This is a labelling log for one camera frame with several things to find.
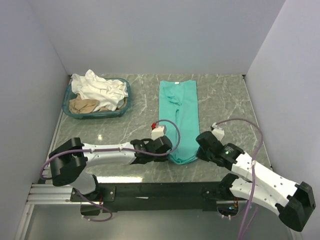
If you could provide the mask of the teal t shirt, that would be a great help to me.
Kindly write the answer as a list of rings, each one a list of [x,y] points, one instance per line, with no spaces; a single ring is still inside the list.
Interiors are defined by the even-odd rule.
[[[200,134],[197,84],[194,80],[183,82],[161,81],[159,84],[159,119],[164,122],[166,136],[177,149],[169,160],[184,165],[197,159],[199,145],[196,137]]]

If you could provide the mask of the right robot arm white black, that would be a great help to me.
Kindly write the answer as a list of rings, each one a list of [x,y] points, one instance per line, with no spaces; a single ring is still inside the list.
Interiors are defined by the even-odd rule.
[[[224,200],[233,197],[252,200],[275,213],[290,229],[301,232],[316,202],[312,187],[288,180],[264,165],[252,163],[252,157],[238,146],[223,145],[210,131],[196,137],[199,149],[196,156],[230,171],[213,191]]]

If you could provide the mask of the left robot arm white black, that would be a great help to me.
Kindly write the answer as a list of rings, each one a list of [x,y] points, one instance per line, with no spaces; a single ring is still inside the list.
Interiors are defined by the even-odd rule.
[[[70,185],[88,201],[94,201],[101,194],[101,188],[97,177],[86,173],[86,168],[165,162],[172,149],[173,145],[165,135],[118,145],[94,145],[82,143],[78,137],[71,138],[49,155],[52,184],[55,187]]]

